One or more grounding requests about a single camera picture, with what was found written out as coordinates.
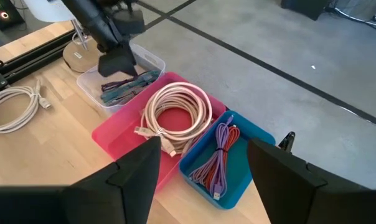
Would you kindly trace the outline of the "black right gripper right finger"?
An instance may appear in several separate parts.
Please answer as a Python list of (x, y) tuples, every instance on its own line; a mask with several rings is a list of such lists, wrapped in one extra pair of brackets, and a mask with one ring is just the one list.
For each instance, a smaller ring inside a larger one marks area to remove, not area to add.
[(259, 139), (247, 158), (271, 224), (376, 224), (376, 190)]

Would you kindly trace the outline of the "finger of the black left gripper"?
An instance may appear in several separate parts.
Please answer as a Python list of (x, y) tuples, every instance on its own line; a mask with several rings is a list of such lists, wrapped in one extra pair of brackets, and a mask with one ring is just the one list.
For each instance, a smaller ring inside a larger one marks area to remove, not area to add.
[(118, 47), (100, 56), (98, 72), (103, 77), (109, 77), (122, 72), (132, 77), (138, 76), (135, 69), (136, 61), (130, 47)]

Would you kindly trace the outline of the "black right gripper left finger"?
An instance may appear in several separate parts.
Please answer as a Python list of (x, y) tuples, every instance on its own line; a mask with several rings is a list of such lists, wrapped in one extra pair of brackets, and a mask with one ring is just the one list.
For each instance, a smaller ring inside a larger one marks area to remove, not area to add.
[(0, 224), (146, 224), (160, 158), (152, 137), (72, 185), (0, 186)]

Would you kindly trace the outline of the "clear plastic bin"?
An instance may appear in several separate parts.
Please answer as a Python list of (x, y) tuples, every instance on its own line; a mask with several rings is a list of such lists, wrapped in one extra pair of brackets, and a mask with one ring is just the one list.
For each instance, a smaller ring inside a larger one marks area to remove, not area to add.
[[(165, 72), (166, 63), (163, 59), (152, 54), (140, 45), (130, 44), (130, 46), (137, 62), (135, 69), (138, 73), (147, 70), (158, 70), (161, 71), (162, 74)], [(103, 77), (98, 73), (98, 66), (95, 65), (77, 78), (77, 85), (94, 103), (103, 109), (107, 116), (110, 116), (116, 113), (123, 104), (113, 106), (104, 104), (103, 100), (100, 98), (100, 95), (103, 93), (101, 85), (109, 82), (123, 81), (128, 78), (131, 78), (131, 76), (122, 72), (117, 72), (109, 77)]]

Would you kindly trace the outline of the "white lamp with wooden base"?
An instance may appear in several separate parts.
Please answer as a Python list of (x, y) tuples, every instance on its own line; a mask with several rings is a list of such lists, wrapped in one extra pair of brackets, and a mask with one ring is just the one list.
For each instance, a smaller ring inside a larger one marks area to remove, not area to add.
[(98, 64), (100, 56), (94, 40), (83, 31), (83, 26), (61, 0), (23, 0), (32, 15), (44, 22), (72, 23), (75, 33), (63, 50), (63, 59), (71, 70), (84, 73)]

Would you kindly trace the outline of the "black clamp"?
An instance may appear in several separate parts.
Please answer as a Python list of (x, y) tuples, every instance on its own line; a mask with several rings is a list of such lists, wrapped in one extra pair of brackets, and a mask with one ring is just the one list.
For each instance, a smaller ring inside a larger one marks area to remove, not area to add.
[(296, 133), (294, 131), (289, 132), (284, 139), (278, 144), (278, 147), (285, 152), (291, 153), (293, 143), (296, 137)]

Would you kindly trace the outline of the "teal plastic bin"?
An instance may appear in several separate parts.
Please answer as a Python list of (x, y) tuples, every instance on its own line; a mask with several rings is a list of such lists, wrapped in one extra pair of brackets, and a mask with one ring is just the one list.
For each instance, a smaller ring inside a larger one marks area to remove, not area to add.
[[(240, 129), (240, 137), (229, 150), (227, 157), (227, 191), (220, 200), (214, 200), (213, 196), (203, 185), (196, 184), (190, 180), (189, 174), (196, 168), (205, 164), (215, 152), (216, 130), (220, 123), (225, 123), (229, 119), (232, 126), (236, 125)], [(252, 181), (250, 168), (247, 160), (247, 146), (252, 139), (261, 139), (262, 141), (274, 145), (274, 137), (247, 120), (235, 111), (224, 112), (209, 130), (197, 141), (192, 149), (181, 159), (179, 170), (184, 180), (193, 187), (201, 196), (208, 200), (213, 206), (221, 210), (230, 210), (236, 206), (244, 191)]]

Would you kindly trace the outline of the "pink plastic bin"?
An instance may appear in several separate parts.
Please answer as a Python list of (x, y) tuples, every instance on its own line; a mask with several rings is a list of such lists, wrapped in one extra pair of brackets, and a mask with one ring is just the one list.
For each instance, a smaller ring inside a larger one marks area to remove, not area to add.
[[(143, 136), (134, 133), (135, 127), (140, 126), (143, 109), (150, 97), (162, 87), (173, 82), (188, 82), (173, 72), (161, 75), (158, 80), (149, 85), (130, 102), (123, 105), (120, 110), (104, 121), (92, 132), (92, 139), (114, 160), (117, 161), (126, 153), (146, 141)], [(212, 95), (208, 94), (212, 104), (212, 123), (225, 111), (226, 106)], [(190, 127), (191, 118), (183, 109), (169, 109), (163, 112), (159, 124), (171, 131), (182, 131)], [(171, 157), (161, 153), (159, 178), (156, 186), (158, 193), (178, 171), (180, 155)]]

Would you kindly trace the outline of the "black floor box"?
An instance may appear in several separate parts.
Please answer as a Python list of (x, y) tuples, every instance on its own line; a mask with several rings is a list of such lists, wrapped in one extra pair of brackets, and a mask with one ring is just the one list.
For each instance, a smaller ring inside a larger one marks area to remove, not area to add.
[(281, 0), (280, 6), (283, 9), (290, 9), (294, 12), (305, 15), (316, 21), (322, 14), (330, 0)]

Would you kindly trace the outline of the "grey metal stand leg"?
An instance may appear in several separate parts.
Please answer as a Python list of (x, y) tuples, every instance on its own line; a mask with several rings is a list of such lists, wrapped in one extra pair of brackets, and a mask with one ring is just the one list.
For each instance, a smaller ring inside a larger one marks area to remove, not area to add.
[(356, 17), (352, 17), (352, 16), (350, 16), (350, 15), (342, 12), (340, 9), (338, 9), (336, 7), (333, 7), (332, 9), (333, 9), (334, 12), (338, 13), (338, 15), (343, 16), (346, 19), (349, 19), (349, 20), (354, 21), (354, 22), (359, 22), (359, 23), (367, 24), (367, 25), (370, 25), (372, 27), (376, 27), (376, 23), (374, 23), (374, 22), (366, 21), (366, 20), (362, 20), (362, 19), (358, 19)]

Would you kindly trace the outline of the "black frame rail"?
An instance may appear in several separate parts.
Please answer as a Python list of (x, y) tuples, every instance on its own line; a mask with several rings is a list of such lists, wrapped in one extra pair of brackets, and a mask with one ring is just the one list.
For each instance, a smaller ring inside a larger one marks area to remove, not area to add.
[(30, 75), (62, 57), (63, 50), (72, 41), (75, 31), (68, 31), (55, 39), (30, 50), (0, 68), (0, 74), (9, 84)]

